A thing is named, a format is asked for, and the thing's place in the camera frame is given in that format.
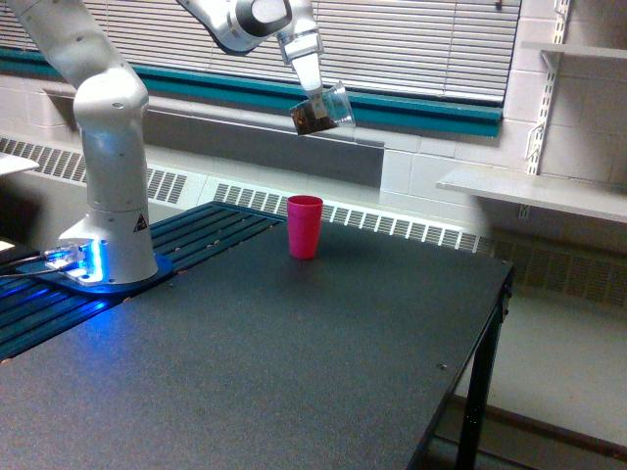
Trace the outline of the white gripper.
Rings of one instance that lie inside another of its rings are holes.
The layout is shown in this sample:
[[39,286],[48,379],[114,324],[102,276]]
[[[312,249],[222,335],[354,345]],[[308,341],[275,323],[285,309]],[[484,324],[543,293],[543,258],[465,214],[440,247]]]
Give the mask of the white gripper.
[[[284,63],[296,73],[303,90],[306,93],[320,93],[323,84],[319,55],[323,52],[323,46],[317,30],[280,33],[277,40]],[[313,114],[316,118],[328,116],[322,94],[313,96]]]

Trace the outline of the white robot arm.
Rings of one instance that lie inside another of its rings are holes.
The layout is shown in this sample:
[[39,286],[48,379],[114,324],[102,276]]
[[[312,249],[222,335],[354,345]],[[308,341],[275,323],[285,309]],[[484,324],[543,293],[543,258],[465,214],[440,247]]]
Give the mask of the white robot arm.
[[[309,1],[184,1],[226,54],[270,37],[323,117],[322,42]],[[47,261],[85,286],[127,285],[158,271],[149,228],[143,117],[149,94],[81,1],[11,1],[47,62],[75,89],[73,115],[85,162],[85,217],[59,238],[71,255]]]

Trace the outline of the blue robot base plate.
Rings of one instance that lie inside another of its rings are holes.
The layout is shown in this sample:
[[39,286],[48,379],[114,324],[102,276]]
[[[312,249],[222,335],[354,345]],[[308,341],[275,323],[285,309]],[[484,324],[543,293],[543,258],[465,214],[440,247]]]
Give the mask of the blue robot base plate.
[[44,283],[58,288],[85,294],[89,296],[128,297],[144,292],[173,276],[173,264],[167,257],[156,255],[158,271],[156,274],[142,281],[128,284],[102,284],[84,286],[70,279],[62,273],[36,274],[36,271],[45,270],[42,261],[33,261],[17,267],[18,273],[27,273]]

